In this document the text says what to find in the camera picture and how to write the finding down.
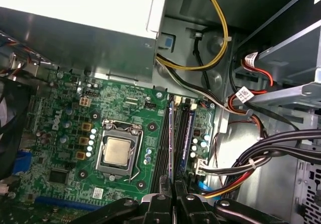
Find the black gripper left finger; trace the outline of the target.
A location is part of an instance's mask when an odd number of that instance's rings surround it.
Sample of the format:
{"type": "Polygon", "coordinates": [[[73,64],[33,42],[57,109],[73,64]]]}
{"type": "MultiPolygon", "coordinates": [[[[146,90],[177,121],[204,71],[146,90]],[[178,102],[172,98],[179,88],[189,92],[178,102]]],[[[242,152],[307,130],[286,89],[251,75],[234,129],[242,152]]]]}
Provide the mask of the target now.
{"type": "Polygon", "coordinates": [[[145,195],[139,202],[126,197],[71,221],[71,223],[172,223],[173,202],[168,176],[159,179],[160,193],[145,195]]]}

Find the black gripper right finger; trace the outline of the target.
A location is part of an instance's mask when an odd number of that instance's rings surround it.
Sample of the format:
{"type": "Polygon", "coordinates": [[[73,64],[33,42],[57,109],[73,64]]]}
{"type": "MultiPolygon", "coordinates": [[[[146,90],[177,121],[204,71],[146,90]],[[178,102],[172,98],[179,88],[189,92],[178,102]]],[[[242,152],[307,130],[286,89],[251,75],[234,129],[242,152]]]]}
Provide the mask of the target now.
{"type": "Polygon", "coordinates": [[[188,193],[184,180],[174,182],[178,206],[178,223],[286,223],[232,199],[223,198],[209,204],[204,197],[188,193]]]}

